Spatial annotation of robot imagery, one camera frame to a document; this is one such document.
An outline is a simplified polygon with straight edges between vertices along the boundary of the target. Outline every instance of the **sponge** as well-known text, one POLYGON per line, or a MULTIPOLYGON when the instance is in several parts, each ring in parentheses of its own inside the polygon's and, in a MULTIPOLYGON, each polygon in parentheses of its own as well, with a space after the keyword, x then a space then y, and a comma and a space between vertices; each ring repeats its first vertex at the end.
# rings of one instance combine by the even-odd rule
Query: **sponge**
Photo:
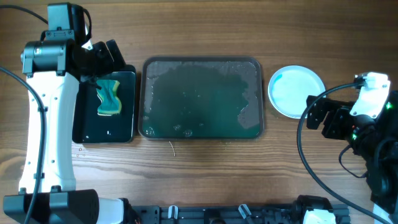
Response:
POLYGON ((97 89, 98 98, 101 100, 98 115, 111 116, 120 113, 122 103, 116 96, 119 84, 117 80, 97 80, 97 85, 101 87, 100 90, 97 89))

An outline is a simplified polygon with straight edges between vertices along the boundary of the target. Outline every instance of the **wooden table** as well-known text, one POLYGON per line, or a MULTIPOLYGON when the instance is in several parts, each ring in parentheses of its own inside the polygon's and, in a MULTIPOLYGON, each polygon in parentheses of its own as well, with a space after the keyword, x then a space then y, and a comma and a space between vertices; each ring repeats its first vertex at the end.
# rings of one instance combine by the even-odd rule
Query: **wooden table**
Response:
MULTIPOLYGON (((153 55, 250 55, 260 61, 265 84, 286 65, 315 71, 327 88, 353 75, 378 71, 398 83, 397 1, 255 1, 91 4, 93 42, 115 39, 127 63, 142 70, 153 55)), ((47 17, 46 2, 26 7, 47 17)), ((0 65, 21 75, 26 42, 47 27, 23 12, 0 12, 0 65)), ((332 95, 354 100, 353 90, 332 95)), ((298 121, 279 114, 266 96, 266 131, 256 141, 150 142, 73 145, 77 189, 101 197, 126 197, 133 205, 239 205, 292 202, 300 194, 329 196, 307 174, 297 153, 298 121)), ((0 195, 17 193, 25 163, 27 91, 0 75, 0 195)), ((332 189, 372 209, 370 190, 338 163, 344 141, 305 130, 310 165, 332 189)), ((352 153, 345 166, 364 172, 352 153)), ((351 210, 353 223, 373 221, 351 210)), ((12 223, 0 214, 0 223, 12 223)))

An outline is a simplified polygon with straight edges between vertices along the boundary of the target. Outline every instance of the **plastic tray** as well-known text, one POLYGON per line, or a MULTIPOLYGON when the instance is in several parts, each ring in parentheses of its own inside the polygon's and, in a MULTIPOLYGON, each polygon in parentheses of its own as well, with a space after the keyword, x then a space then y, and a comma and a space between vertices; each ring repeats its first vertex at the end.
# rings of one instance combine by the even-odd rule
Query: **plastic tray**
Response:
POLYGON ((120 114, 112 116, 98 115, 97 109, 101 100, 97 96, 96 88, 80 84, 76 98, 72 140, 75 143, 129 142, 134 133, 136 74, 113 72, 100 79, 120 82, 117 96, 122 103, 122 110, 120 114))
POLYGON ((138 131, 154 140, 255 139, 264 130, 262 72, 252 57, 152 57, 138 131))

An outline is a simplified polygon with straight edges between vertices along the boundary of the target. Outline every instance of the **green led light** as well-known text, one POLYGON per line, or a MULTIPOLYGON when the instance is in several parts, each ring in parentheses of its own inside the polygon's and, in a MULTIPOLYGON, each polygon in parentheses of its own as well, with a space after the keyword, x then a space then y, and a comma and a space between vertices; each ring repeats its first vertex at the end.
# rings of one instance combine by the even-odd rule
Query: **green led light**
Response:
POLYGON ((392 108, 392 104, 390 102, 387 103, 386 105, 387 110, 392 108))

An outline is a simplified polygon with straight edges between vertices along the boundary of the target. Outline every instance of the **black cable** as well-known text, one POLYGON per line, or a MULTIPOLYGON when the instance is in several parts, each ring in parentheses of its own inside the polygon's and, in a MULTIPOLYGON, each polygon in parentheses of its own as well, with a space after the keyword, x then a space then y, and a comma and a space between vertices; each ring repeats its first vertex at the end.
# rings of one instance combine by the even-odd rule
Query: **black cable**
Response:
POLYGON ((396 138, 387 137, 387 138, 383 139, 376 146, 376 149, 374 150, 374 160, 373 160, 373 163, 374 163, 375 167, 379 168, 379 157, 380 157, 380 152, 381 152, 381 149, 383 148, 383 146, 389 141, 396 141, 396 140, 397 140, 396 138))
POLYGON ((305 159, 304 153, 303 153, 303 147, 302 147, 302 142, 301 142, 301 132, 303 129, 303 124, 305 121, 305 117, 308 114, 308 112, 310 111, 310 109, 314 106, 314 104, 319 101, 320 99, 322 99, 324 96, 326 96, 329 93, 333 93, 334 91, 338 91, 344 88, 350 88, 350 87, 357 87, 357 86, 361 86, 364 85, 363 82, 356 82, 356 83, 350 83, 350 84, 345 84, 345 85, 340 85, 340 86, 336 86, 334 88, 331 88, 327 91, 324 91, 323 93, 321 93, 319 96, 317 96, 317 98, 304 110, 304 113, 301 115, 300 121, 298 122, 298 128, 297 128, 297 149, 298 149, 298 154, 300 155, 301 161, 303 162, 306 170, 308 171, 308 173, 311 175, 311 177, 319 184, 319 186, 321 186, 324 190, 326 190, 326 192, 328 192, 330 195, 332 195, 333 197, 337 198, 339 201, 347 204, 348 206, 357 209, 358 211, 362 212, 365 215, 368 215, 372 218, 374 218, 375 220, 383 223, 383 224, 390 224, 389 222, 385 221, 383 218, 379 217, 378 215, 373 214, 373 212, 370 212, 368 210, 366 210, 363 207, 360 207, 359 205, 356 205, 353 202, 350 202, 349 200, 345 199, 344 197, 338 195, 336 192, 332 191, 332 189, 330 189, 328 186, 326 186, 326 184, 324 184, 318 177, 317 175, 314 173, 314 171, 311 169, 310 165, 308 164, 307 160, 305 159))
POLYGON ((83 9, 83 12, 86 14, 87 18, 88 18, 88 32, 86 35, 86 43, 91 39, 91 16, 90 13, 88 12, 87 9, 83 9))
POLYGON ((34 12, 28 10, 28 9, 25 9, 24 7, 14 6, 14 5, 0 5, 0 9, 17 9, 17 10, 21 10, 21 11, 23 11, 23 12, 27 12, 27 13, 29 13, 30 15, 32 15, 32 16, 34 16, 34 17, 40 19, 41 21, 45 22, 46 24, 49 23, 49 22, 48 22, 46 19, 44 19, 42 16, 40 16, 40 15, 38 15, 38 14, 36 14, 36 13, 34 13, 34 12))
POLYGON ((15 80, 17 80, 20 84, 26 87, 30 93, 35 98, 40 112, 40 123, 41 123, 41 130, 40 130, 40 146, 39 146, 39 158, 37 159, 37 169, 36 169, 36 181, 35 181, 35 188, 32 194, 32 200, 30 201, 29 209, 26 214, 25 224, 29 223, 30 217, 32 216, 33 207, 37 198, 37 194, 39 192, 40 181, 42 179, 42 168, 43 168, 43 154, 44 154, 44 146, 45 146, 45 108, 43 101, 40 99, 40 96, 36 93, 36 91, 23 79, 19 78, 16 74, 10 72, 9 70, 0 67, 0 71, 4 72, 5 74, 11 76, 15 80))
POLYGON ((343 163, 341 162, 341 159, 343 158, 344 153, 345 153, 346 151, 348 151, 349 149, 351 149, 351 146, 350 146, 350 145, 346 146, 346 147, 342 150, 342 152, 340 153, 340 155, 338 155, 338 162, 340 163, 340 165, 342 166, 342 168, 343 168, 344 170, 346 170, 347 172, 349 172, 349 173, 350 173, 351 175, 353 175, 354 177, 356 177, 356 178, 365 178, 365 177, 367 176, 368 172, 365 172, 364 174, 362 174, 362 176, 358 176, 358 175, 354 174, 353 172, 349 171, 349 170, 343 165, 343 163))
POLYGON ((43 41, 45 39, 45 31, 42 32, 40 35, 40 41, 43 41))

